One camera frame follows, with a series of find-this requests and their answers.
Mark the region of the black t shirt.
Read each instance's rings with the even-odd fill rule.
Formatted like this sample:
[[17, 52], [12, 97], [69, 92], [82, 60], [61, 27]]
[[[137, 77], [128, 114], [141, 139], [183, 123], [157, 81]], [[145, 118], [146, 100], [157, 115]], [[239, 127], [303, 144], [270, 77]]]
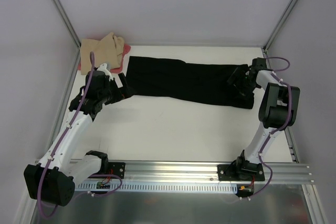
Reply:
[[177, 59], [131, 56], [126, 80], [137, 95], [170, 97], [209, 105], [252, 109], [254, 93], [243, 97], [227, 83], [243, 65], [203, 65]]

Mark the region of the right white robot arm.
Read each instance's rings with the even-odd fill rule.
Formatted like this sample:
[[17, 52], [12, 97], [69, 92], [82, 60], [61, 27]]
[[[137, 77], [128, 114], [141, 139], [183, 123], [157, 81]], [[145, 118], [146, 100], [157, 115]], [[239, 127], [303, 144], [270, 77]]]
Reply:
[[258, 112], [260, 125], [251, 143], [221, 174], [232, 180], [264, 181], [263, 157], [275, 138], [295, 123], [300, 89], [285, 83], [267, 68], [266, 59], [255, 58], [246, 70], [238, 67], [228, 84], [247, 98], [255, 88], [264, 90]]

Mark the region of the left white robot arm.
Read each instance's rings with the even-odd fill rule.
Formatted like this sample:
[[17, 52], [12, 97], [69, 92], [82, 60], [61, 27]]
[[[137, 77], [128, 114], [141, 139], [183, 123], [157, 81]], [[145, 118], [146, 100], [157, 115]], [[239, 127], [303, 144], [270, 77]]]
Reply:
[[27, 165], [24, 170], [30, 198], [66, 206], [84, 180], [91, 176], [105, 177], [111, 171], [108, 155], [99, 151], [87, 152], [74, 165], [70, 161], [81, 135], [103, 107], [133, 96], [124, 73], [118, 74], [118, 78], [121, 87], [102, 69], [88, 72], [85, 85], [71, 101], [66, 122], [51, 147], [36, 165]]

